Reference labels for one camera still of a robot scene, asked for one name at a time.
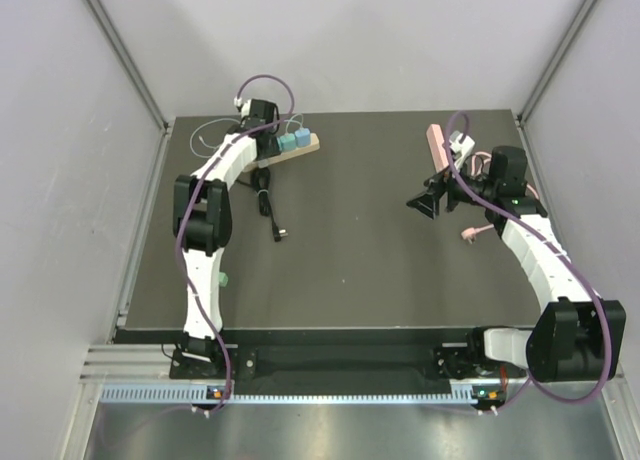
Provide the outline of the beige wooden power strip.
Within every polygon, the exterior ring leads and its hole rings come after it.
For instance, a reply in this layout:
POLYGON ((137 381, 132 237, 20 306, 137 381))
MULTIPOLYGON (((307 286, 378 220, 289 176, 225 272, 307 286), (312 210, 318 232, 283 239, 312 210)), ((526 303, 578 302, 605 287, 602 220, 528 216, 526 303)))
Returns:
POLYGON ((246 166, 243 169, 244 173, 248 173, 251 172, 253 169, 255 168, 265 168, 265 167, 270 167, 272 165, 287 161, 287 160, 291 160, 297 157, 300 157, 302 155, 306 155, 309 153, 313 153, 315 151, 317 151, 320 148, 320 141, 318 136, 315 133, 312 133, 310 135, 311 138, 311 142, 308 146, 304 146, 301 148, 296 148, 295 150, 292 151, 288 151, 288 152, 284 152, 281 153, 280 155, 276 155, 273 157, 270 157, 268 159, 263 159, 263 160, 259 160, 259 161, 254 161, 252 163, 250 163, 248 166, 246 166))

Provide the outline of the pink power strip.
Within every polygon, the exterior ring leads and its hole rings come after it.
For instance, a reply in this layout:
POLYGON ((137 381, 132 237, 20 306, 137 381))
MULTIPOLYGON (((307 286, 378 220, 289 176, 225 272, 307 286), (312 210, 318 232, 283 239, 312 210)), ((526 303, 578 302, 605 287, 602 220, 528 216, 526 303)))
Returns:
POLYGON ((444 133, 441 126, 438 124, 431 124, 426 130, 426 139, 432 155, 435 171, 439 173, 449 165, 445 151, 444 133))

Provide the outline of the green charger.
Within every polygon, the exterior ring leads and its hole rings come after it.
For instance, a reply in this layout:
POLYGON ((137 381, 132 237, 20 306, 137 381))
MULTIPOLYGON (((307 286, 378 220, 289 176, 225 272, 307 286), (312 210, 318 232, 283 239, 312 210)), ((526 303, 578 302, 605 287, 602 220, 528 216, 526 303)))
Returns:
POLYGON ((220 272, 218 275, 218 285, 222 288, 226 287, 229 282, 229 277, 226 273, 220 272))

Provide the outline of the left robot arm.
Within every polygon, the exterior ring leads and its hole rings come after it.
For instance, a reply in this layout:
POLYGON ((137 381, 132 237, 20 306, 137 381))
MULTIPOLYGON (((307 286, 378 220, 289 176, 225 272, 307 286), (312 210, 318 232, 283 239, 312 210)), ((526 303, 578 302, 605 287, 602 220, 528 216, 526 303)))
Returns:
POLYGON ((219 273, 232 234, 230 188, 252 162, 280 153, 275 103, 236 101, 240 121, 231 126, 211 158, 174 182, 173 233, 176 259, 187 285, 187 318, 181 349, 205 376, 226 367, 227 354, 216 346, 222 330, 219 273))

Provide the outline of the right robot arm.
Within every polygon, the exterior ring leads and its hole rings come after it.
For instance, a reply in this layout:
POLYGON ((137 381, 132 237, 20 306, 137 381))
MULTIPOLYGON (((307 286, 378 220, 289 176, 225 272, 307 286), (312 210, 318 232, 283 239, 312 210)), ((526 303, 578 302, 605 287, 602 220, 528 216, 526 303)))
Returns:
POLYGON ((530 330, 477 327, 466 360, 487 376, 502 363, 528 370, 539 383, 611 379, 617 370, 626 312, 579 280, 558 243, 548 213, 529 195, 523 149, 499 146, 488 172, 470 175, 466 157, 454 153, 448 166, 425 181, 425 191, 408 207, 429 218, 460 203, 482 206, 485 217, 514 254, 533 288, 540 317, 530 330))

